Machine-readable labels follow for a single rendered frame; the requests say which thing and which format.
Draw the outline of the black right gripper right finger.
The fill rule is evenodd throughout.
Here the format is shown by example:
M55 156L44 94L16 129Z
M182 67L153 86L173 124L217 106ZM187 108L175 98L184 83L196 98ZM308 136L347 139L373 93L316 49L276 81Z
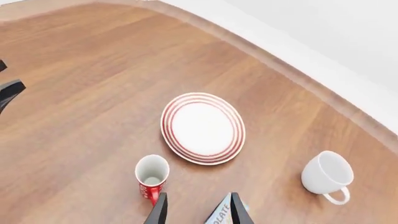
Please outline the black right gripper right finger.
M254 224L237 192L231 193L231 218L233 224Z

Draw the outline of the printed chocolate box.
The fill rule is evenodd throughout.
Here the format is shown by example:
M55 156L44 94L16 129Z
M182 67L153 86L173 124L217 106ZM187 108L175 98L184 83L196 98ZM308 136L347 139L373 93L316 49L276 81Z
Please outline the printed chocolate box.
M204 224L233 224L233 220L231 218L231 193L232 192L228 193L227 196L217 205ZM248 212L248 206L244 202L243 205Z

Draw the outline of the white plate with red rings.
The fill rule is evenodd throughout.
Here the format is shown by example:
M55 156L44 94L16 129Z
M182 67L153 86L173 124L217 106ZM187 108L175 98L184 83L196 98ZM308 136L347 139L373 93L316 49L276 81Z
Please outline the white plate with red rings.
M229 162L246 140L241 115L226 100L209 93L184 93L168 102L160 130L176 155L203 166Z

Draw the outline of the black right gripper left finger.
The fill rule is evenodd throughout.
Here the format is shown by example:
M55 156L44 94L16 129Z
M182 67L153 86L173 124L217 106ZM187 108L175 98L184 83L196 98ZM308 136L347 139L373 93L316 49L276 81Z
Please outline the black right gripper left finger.
M146 224L165 224L167 219L168 200L167 194L162 192L146 219Z

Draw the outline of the red mug with white inside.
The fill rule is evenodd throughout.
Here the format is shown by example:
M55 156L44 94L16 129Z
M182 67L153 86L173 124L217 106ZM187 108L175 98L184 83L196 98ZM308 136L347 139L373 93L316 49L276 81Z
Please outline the red mug with white inside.
M141 195L154 207L169 177L169 163L157 154L144 156L135 167L136 180Z

